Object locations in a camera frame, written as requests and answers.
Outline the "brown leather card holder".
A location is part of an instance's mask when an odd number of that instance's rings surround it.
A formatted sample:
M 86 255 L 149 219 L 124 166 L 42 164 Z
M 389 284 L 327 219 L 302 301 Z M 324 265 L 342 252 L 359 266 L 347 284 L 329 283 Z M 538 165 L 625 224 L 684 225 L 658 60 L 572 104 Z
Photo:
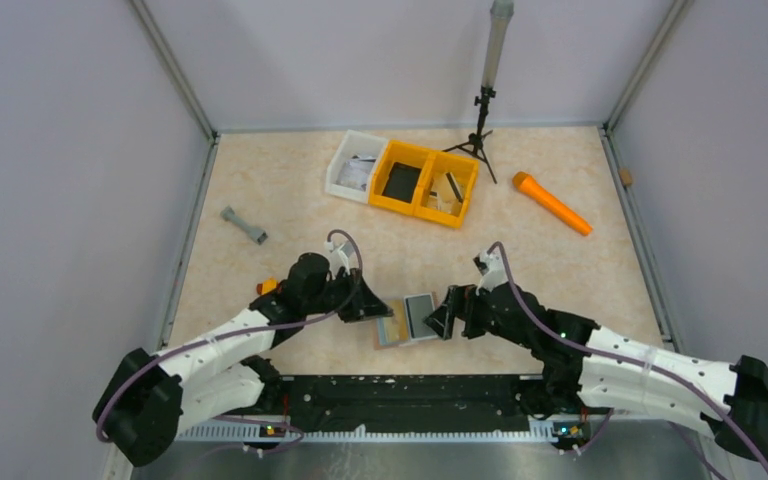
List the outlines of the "brown leather card holder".
M 438 307 L 434 293 L 419 293 L 391 298 L 385 301 L 390 316 L 380 317 L 375 323 L 375 349 L 405 347 L 420 342 L 439 340 L 440 337 L 424 323 Z

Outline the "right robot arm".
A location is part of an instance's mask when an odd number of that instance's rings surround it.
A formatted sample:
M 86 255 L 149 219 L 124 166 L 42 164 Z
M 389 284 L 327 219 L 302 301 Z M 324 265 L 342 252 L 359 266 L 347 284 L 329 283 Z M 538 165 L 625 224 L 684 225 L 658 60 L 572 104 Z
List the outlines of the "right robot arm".
M 451 286 L 423 322 L 448 340 L 455 320 L 463 337 L 491 334 L 543 365 L 554 409 L 626 410 L 705 435 L 727 452 L 768 462 L 768 366 L 743 355 L 707 361 L 640 343 L 592 319 L 546 308 L 509 284 L 491 291 Z

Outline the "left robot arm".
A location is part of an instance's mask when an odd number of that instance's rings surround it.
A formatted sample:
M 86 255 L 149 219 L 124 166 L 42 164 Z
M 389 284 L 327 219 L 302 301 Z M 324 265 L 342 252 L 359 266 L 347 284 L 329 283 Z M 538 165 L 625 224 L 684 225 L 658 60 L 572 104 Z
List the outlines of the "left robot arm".
M 263 353 L 314 320 L 353 323 L 392 313 L 360 268 L 333 271 L 325 256 L 304 253 L 285 279 L 224 324 L 176 348 L 126 354 L 92 412 L 96 434 L 132 465 L 148 465 L 181 432 L 255 405 L 273 374 Z

